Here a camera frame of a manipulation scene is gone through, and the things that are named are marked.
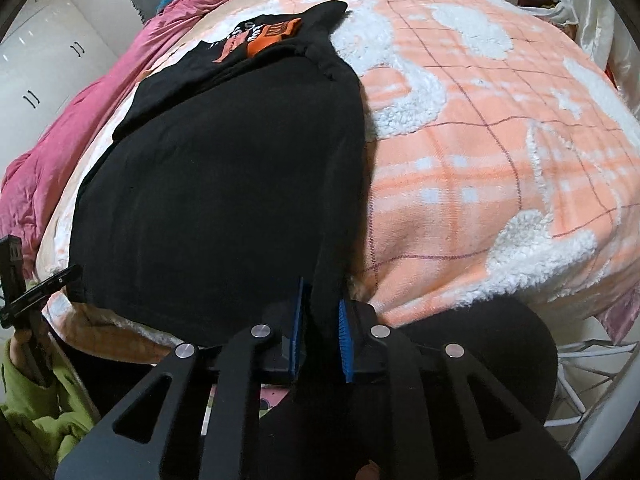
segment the cabinet handle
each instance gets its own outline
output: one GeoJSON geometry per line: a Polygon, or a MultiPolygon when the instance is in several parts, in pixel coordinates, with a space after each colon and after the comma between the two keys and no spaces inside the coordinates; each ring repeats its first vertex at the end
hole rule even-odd
{"type": "Polygon", "coordinates": [[[23,99],[27,99],[27,102],[28,102],[31,106],[33,106],[33,109],[34,109],[34,110],[36,109],[36,105],[35,105],[35,104],[33,104],[31,101],[29,101],[29,98],[28,98],[26,95],[23,95],[23,96],[22,96],[22,98],[23,98],[23,99]]]}
{"type": "Polygon", "coordinates": [[[27,94],[31,94],[33,96],[34,99],[36,99],[36,101],[38,102],[38,104],[40,104],[40,99],[38,99],[36,97],[36,94],[34,94],[31,90],[27,90],[27,94]]]}

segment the pile of clothes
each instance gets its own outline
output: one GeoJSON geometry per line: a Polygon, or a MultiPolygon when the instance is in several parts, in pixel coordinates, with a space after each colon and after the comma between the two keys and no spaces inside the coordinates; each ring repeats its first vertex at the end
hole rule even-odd
{"type": "Polygon", "coordinates": [[[575,41],[578,15],[570,0],[504,0],[521,10],[549,22],[575,41]]]}

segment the bed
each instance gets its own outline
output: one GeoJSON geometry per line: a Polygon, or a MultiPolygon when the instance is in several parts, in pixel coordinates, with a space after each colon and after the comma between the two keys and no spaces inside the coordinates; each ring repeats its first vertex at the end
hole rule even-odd
{"type": "MultiPolygon", "coordinates": [[[[155,70],[248,17],[320,1],[231,0],[155,70]]],[[[633,290],[640,126],[588,56],[499,0],[345,1],[352,11],[332,41],[372,117],[352,293],[393,325],[497,294],[518,294],[559,324],[633,290]]],[[[66,266],[78,185],[132,98],[66,185],[37,256],[40,278],[66,266]]],[[[73,346],[109,358],[155,362],[177,342],[62,294],[48,313],[73,346]]]]}
{"type": "MultiPolygon", "coordinates": [[[[570,0],[579,15],[576,43],[603,70],[609,70],[615,85],[636,119],[640,119],[640,80],[636,67],[640,50],[625,21],[614,8],[616,0],[570,0]]],[[[623,12],[626,22],[631,24],[623,12]]],[[[598,316],[614,341],[621,341],[636,320],[640,303],[630,290],[610,309],[598,316]]]]}

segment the red fabric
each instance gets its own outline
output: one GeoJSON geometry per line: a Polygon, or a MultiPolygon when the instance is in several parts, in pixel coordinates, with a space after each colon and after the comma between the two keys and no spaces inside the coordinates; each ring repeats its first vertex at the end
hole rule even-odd
{"type": "Polygon", "coordinates": [[[640,314],[640,283],[596,318],[614,345],[622,343],[640,314]]]}
{"type": "Polygon", "coordinates": [[[609,63],[607,63],[607,66],[604,69],[604,73],[607,75],[607,77],[613,83],[613,86],[618,88],[618,85],[616,85],[616,79],[613,77],[613,72],[611,71],[611,66],[609,65],[609,63]]]}
{"type": "Polygon", "coordinates": [[[227,0],[174,0],[149,20],[109,72],[82,90],[36,146],[16,158],[0,184],[0,238],[22,239],[30,277],[42,235],[78,160],[136,77],[171,48],[205,14],[227,0]]]}

